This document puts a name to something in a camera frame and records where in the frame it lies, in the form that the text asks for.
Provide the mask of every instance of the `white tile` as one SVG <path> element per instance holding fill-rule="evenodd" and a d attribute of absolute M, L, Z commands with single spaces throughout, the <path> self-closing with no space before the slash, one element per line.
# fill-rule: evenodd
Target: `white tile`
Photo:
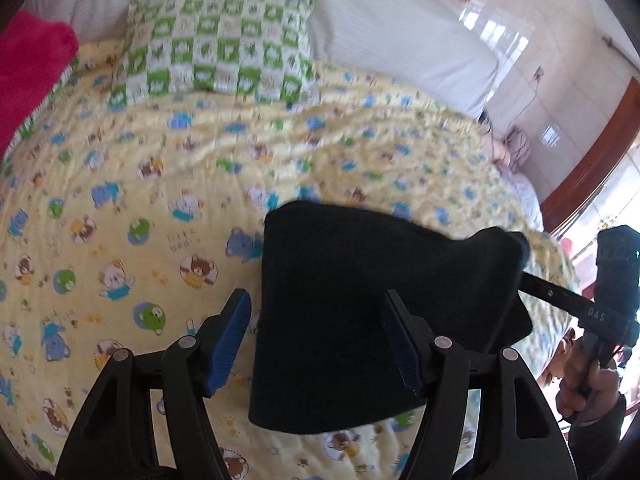
<path fill-rule="evenodd" d="M 522 115 L 513 121 L 513 126 L 519 127 L 529 139 L 539 139 L 549 126 L 551 118 L 540 98 L 535 99 Z"/>
<path fill-rule="evenodd" d="M 588 0 L 534 1 L 556 34 L 578 30 L 578 26 L 581 28 L 594 28 L 593 14 L 588 5 Z"/>
<path fill-rule="evenodd" d="M 534 91 L 519 70 L 514 68 L 507 74 L 494 96 L 486 104 L 498 138 L 504 137 L 509 123 L 524 110 L 534 96 Z"/>
<path fill-rule="evenodd" d="M 640 173 L 625 155 L 593 201 L 602 218 L 617 217 L 640 190 Z"/>
<path fill-rule="evenodd" d="M 603 64 L 606 70 L 617 77 L 625 87 L 629 85 L 632 77 L 640 75 L 635 66 L 631 65 L 617 50 L 610 48 L 602 37 L 599 37 L 598 41 L 593 45 L 592 55 L 594 54 L 598 57 L 599 63 Z"/>
<path fill-rule="evenodd" d="M 540 203 L 544 202 L 547 197 L 553 191 L 553 187 L 546 179 L 544 173 L 540 170 L 533 158 L 529 157 L 524 163 L 524 166 L 520 168 L 522 173 L 531 181 L 533 187 L 536 190 L 536 195 Z"/>
<path fill-rule="evenodd" d="M 533 32 L 526 35 L 529 44 L 518 58 L 516 65 L 528 81 L 533 81 L 533 75 L 539 66 L 545 70 L 545 74 L 553 78 L 554 66 L 561 62 L 558 46 L 541 14 L 534 12 L 527 18 L 532 19 L 535 25 Z"/>
<path fill-rule="evenodd" d="M 562 10 L 552 17 L 549 27 L 554 34 L 564 66 L 576 78 L 589 55 L 591 41 L 596 36 L 593 23 L 587 24 Z"/>
<path fill-rule="evenodd" d="M 574 82 L 558 51 L 547 59 L 542 69 L 545 75 L 538 86 L 538 96 L 546 110 L 553 115 Z"/>
<path fill-rule="evenodd" d="M 640 68 L 640 56 L 636 52 L 620 21 L 609 7 L 609 4 L 604 0 L 588 1 L 597 28 L 606 36 L 612 37 L 615 43 L 617 43 Z"/>
<path fill-rule="evenodd" d="M 605 43 L 597 38 L 582 72 L 575 81 L 582 93 L 608 118 L 611 118 L 618 108 L 631 79 L 629 74 L 624 81 L 610 69 L 610 56 L 611 52 Z"/>
<path fill-rule="evenodd" d="M 575 85 L 551 115 L 579 148 L 580 158 L 589 151 L 609 123 L 609 118 Z"/>
<path fill-rule="evenodd" d="M 552 189 L 555 189 L 580 162 L 582 153 L 559 126 L 552 126 L 558 134 L 558 140 L 553 146 L 547 146 L 540 138 L 531 139 L 531 158 L 545 175 Z"/>

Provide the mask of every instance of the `white wall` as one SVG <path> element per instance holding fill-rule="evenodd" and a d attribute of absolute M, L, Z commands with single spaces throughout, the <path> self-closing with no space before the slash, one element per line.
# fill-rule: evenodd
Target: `white wall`
<path fill-rule="evenodd" d="M 513 121 L 532 140 L 524 173 L 544 200 L 600 135 L 630 78 L 640 76 L 601 36 L 612 36 L 640 66 L 638 53 L 603 0 L 442 1 L 500 58 L 486 108 L 496 136 Z M 536 88 L 539 66 L 545 76 Z M 550 126 L 553 146 L 542 139 Z"/>

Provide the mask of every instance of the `black cloth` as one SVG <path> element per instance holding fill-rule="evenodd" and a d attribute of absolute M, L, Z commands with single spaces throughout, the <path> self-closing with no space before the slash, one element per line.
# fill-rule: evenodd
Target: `black cloth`
<path fill-rule="evenodd" d="M 268 213 L 249 420 L 313 434 L 420 406 L 382 327 L 384 291 L 437 335 L 496 352 L 532 330 L 517 293 L 528 256 L 524 236 L 500 228 L 454 241 L 356 208 L 292 202 Z"/>
<path fill-rule="evenodd" d="M 625 412 L 626 399 L 619 394 L 615 407 L 599 421 L 588 426 L 572 426 L 569 449 L 579 480 L 592 478 L 612 455 L 620 443 Z"/>

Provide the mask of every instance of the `blue elephant print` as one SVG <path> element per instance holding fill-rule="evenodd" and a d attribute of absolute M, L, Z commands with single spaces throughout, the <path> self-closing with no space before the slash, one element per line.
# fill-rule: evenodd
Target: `blue elephant print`
<path fill-rule="evenodd" d="M 225 130 L 230 134 L 244 134 L 246 132 L 246 124 L 231 123 L 225 127 Z"/>
<path fill-rule="evenodd" d="M 0 375 L 0 395 L 6 399 L 7 406 L 15 406 L 11 380 L 5 379 L 2 375 Z"/>
<path fill-rule="evenodd" d="M 62 339 L 60 332 L 64 332 L 62 325 L 49 322 L 42 327 L 42 344 L 44 345 L 47 361 L 60 361 L 71 355 L 71 350 Z"/>
<path fill-rule="evenodd" d="M 320 203 L 322 200 L 316 193 L 316 186 L 301 187 L 298 190 L 298 200 L 308 200 L 309 202 Z"/>
<path fill-rule="evenodd" d="M 405 453 L 404 455 L 398 457 L 398 462 L 396 463 L 396 467 L 394 468 L 394 475 L 398 475 L 402 472 L 408 460 L 409 460 L 408 453 Z"/>
<path fill-rule="evenodd" d="M 233 229 L 226 242 L 225 253 L 227 256 L 242 258 L 244 264 L 260 258 L 262 256 L 262 235 L 256 233 L 254 236 L 250 236 L 240 228 Z"/>
<path fill-rule="evenodd" d="M 394 206 L 393 216 L 397 216 L 398 218 L 403 218 L 409 221 L 412 219 L 411 209 L 409 209 L 409 206 L 407 204 L 403 202 L 394 202 L 392 206 Z"/>
<path fill-rule="evenodd" d="M 61 146 L 62 144 L 65 143 L 67 137 L 68 137 L 67 134 L 58 132 L 55 135 L 49 137 L 49 143 L 52 144 L 53 146 Z"/>
<path fill-rule="evenodd" d="M 306 120 L 306 127 L 310 132 L 324 128 L 324 120 L 320 117 L 311 117 Z"/>
<path fill-rule="evenodd" d="M 172 130 L 186 130 L 191 128 L 191 116 L 185 113 L 174 113 L 166 125 Z"/>
<path fill-rule="evenodd" d="M 441 207 L 437 208 L 436 216 L 438 218 L 438 222 L 440 222 L 442 225 L 451 224 L 451 220 L 449 219 L 449 211 L 447 211 L 446 209 Z"/>
<path fill-rule="evenodd" d="M 16 238 L 21 237 L 22 230 L 24 229 L 28 219 L 29 215 L 27 215 L 27 213 L 22 209 L 18 210 L 18 212 L 9 221 L 9 228 L 7 229 L 7 232 Z"/>
<path fill-rule="evenodd" d="M 96 209 L 100 209 L 107 202 L 116 203 L 120 187 L 113 182 L 105 182 L 103 185 L 93 186 L 91 188 L 91 198 L 94 199 Z"/>
<path fill-rule="evenodd" d="M 94 86 L 100 86 L 102 83 L 105 82 L 106 79 L 107 79 L 107 76 L 99 75 L 97 78 L 94 79 Z"/>
<path fill-rule="evenodd" d="M 402 153 L 403 155 L 411 155 L 411 148 L 405 146 L 404 144 L 395 144 L 394 149 L 398 153 Z"/>

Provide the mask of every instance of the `green and white checkered pillowcase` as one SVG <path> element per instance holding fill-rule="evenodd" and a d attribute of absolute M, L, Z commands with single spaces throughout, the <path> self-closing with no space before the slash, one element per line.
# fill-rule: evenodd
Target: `green and white checkered pillowcase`
<path fill-rule="evenodd" d="M 134 0 L 109 104 L 213 90 L 319 100 L 306 28 L 312 0 Z"/>

